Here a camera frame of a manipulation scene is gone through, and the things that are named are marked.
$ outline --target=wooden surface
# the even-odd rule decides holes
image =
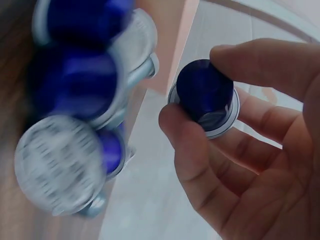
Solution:
[[[153,18],[158,31],[156,54],[160,70],[142,85],[167,95],[173,84],[199,0],[136,0],[136,5]]]
[[[35,0],[0,0],[0,240],[97,240],[104,214],[52,217],[35,208],[21,192],[14,173],[14,151],[27,111],[25,71],[35,47],[31,18]],[[146,90],[137,87],[127,115],[131,132]],[[111,194],[114,183],[105,188]]]

